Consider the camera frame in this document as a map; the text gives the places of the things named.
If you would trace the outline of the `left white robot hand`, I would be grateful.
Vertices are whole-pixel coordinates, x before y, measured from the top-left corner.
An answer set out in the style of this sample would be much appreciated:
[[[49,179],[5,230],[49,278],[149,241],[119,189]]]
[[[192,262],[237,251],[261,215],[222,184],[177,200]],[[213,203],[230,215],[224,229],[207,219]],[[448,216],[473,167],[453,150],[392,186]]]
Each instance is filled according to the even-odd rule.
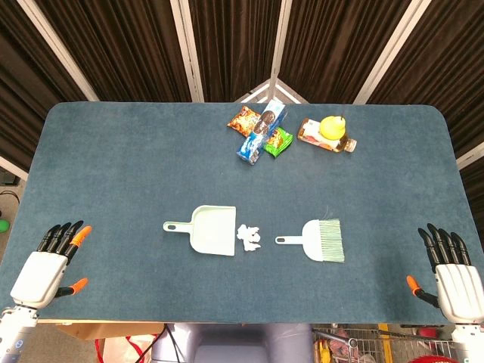
[[[92,227],[82,220],[51,227],[24,263],[11,290],[13,301],[19,306],[39,310],[53,299],[82,291],[88,278],[65,287],[61,286],[61,280],[91,231]]]

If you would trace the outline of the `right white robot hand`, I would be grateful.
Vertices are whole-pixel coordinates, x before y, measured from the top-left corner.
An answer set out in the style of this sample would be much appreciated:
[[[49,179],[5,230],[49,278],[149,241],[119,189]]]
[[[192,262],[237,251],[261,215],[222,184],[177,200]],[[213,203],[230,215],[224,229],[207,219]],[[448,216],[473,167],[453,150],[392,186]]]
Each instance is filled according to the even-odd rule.
[[[437,294],[426,292],[409,275],[406,282],[412,294],[439,309],[451,323],[484,323],[484,287],[464,240],[431,223],[427,229],[418,228],[417,233],[426,248]]]

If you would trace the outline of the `mint green hand brush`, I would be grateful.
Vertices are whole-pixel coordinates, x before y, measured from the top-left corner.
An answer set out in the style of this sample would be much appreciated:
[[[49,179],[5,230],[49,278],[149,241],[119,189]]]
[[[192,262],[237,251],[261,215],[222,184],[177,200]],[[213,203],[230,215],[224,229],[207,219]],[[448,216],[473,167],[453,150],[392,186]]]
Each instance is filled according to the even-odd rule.
[[[301,245],[305,255],[316,262],[345,262],[339,219],[313,219],[302,227],[300,236],[277,236],[279,245]]]

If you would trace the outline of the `mint green plastic dustpan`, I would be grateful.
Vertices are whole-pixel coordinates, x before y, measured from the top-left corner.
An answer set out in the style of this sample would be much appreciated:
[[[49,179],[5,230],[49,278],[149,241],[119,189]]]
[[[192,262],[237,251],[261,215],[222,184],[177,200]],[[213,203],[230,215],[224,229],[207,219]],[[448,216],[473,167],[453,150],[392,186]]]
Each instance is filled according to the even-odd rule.
[[[198,253],[235,255],[235,206],[198,206],[190,222],[164,222],[167,232],[187,233],[191,247]]]

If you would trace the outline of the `brown cardboard box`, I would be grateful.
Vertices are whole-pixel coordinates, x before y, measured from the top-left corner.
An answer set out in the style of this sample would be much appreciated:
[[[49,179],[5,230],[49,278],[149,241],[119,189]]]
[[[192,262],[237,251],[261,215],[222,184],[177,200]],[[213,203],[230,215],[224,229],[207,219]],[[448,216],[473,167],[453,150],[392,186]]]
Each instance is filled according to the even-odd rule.
[[[155,321],[61,321],[41,319],[38,325],[52,325],[81,340],[159,334],[164,323]]]

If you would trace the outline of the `red and white plastic bag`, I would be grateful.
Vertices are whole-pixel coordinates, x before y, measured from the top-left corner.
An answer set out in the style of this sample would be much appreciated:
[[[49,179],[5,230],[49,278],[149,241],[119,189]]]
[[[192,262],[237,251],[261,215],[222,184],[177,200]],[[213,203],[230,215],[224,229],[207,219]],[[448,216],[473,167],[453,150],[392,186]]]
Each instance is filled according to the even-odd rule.
[[[155,337],[151,334],[96,339],[98,363],[135,363]]]

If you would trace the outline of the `blue felt table mat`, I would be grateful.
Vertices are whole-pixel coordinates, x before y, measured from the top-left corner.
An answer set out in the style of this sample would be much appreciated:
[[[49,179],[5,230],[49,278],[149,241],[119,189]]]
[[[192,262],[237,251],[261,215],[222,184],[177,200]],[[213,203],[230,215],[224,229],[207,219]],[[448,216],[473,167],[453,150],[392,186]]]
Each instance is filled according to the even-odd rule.
[[[92,227],[45,319],[232,323],[438,324],[442,313],[411,294],[406,277],[436,292],[417,233],[431,223],[459,234],[484,280],[484,252],[442,114],[428,105],[293,104],[282,126],[341,114],[352,153],[294,141],[256,164],[227,127],[235,103],[73,102],[53,107],[0,264],[0,311],[45,232]],[[235,255],[196,252],[187,233],[202,205],[235,206]],[[345,262],[316,262],[300,236],[313,219],[339,219]],[[259,227],[245,252],[237,230]]]

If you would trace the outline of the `yellow pear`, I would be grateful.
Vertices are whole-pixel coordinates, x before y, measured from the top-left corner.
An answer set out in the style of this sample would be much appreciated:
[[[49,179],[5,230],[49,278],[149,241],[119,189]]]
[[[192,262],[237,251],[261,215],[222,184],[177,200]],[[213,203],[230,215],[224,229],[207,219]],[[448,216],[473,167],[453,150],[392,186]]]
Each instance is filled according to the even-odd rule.
[[[328,140],[340,140],[346,134],[346,120],[343,116],[327,116],[320,122],[319,133]]]

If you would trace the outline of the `grey robot torso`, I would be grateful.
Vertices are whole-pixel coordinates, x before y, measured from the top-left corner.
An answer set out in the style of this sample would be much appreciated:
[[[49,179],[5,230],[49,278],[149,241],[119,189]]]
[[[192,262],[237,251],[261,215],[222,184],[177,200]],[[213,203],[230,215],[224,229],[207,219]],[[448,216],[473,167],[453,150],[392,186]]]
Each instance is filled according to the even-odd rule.
[[[314,363],[310,324],[169,324],[150,363]]]

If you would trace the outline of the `amber tea bottle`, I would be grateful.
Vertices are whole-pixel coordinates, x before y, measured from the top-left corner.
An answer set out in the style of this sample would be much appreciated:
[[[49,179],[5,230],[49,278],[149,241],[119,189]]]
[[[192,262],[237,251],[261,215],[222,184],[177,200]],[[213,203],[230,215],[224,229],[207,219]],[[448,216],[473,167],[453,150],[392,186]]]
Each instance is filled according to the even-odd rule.
[[[350,138],[347,133],[340,140],[334,141],[322,137],[319,133],[320,122],[305,118],[299,128],[298,139],[335,153],[341,151],[352,153],[355,150],[357,141]]]

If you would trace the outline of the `green snack bag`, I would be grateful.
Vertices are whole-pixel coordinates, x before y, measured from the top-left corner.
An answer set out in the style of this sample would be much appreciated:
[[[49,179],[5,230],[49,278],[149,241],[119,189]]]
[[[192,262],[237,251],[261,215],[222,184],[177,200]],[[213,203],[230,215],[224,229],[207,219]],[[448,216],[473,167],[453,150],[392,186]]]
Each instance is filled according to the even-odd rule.
[[[274,158],[277,158],[291,145],[292,141],[292,134],[281,127],[277,127],[263,148],[264,151],[272,155]]]

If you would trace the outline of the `blue cookie box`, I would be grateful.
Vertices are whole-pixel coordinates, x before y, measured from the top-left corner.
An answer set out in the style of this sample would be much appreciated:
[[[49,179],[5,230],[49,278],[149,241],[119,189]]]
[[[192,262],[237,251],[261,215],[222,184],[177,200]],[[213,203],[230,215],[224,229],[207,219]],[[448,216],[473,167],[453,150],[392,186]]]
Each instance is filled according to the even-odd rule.
[[[271,100],[265,107],[252,132],[237,151],[237,155],[250,165],[254,165],[263,152],[264,146],[286,115],[285,105]]]

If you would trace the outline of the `orange snack bag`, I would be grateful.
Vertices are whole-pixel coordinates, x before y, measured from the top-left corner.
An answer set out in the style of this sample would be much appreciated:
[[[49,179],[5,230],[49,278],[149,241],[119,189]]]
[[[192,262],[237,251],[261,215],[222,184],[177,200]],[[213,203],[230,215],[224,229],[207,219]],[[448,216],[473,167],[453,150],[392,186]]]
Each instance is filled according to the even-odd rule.
[[[253,131],[259,118],[259,113],[248,106],[242,106],[240,112],[227,124],[227,127],[234,129],[246,138]]]

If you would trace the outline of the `white frame post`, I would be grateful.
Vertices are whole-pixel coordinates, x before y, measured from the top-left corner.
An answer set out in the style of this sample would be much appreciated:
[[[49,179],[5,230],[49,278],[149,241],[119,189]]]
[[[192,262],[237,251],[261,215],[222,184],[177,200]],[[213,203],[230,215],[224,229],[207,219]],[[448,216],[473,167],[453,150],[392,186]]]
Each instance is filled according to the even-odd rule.
[[[482,157],[484,157],[484,141],[457,158],[458,169],[462,170]]]
[[[204,102],[197,47],[188,0],[170,0],[191,100]]]
[[[269,80],[267,92],[269,101],[275,96],[275,86],[277,83],[278,75],[280,73],[292,3],[293,0],[281,0],[278,28],[275,39],[275,49],[271,63],[271,77]]]
[[[35,0],[16,0],[88,101],[100,98]]]
[[[368,74],[367,79],[356,95],[353,104],[366,104],[368,102],[431,2],[432,0],[411,0],[380,53],[375,65]]]
[[[23,181],[27,181],[28,179],[28,172],[22,170],[20,167],[16,166],[15,164],[11,163],[4,157],[0,156],[0,167],[7,170],[11,174],[17,176]]]

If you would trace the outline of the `white frame base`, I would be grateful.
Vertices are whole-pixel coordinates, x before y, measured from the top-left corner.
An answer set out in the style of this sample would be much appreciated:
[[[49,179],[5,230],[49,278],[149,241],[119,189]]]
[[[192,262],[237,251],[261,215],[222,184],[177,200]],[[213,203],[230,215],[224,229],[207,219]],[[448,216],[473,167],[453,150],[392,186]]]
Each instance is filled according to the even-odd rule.
[[[267,103],[271,100],[269,97],[270,80],[267,79],[260,85],[256,86],[246,94],[238,98],[235,103]],[[283,104],[307,104],[308,101],[299,95],[286,83],[276,79],[275,90],[272,99]]]

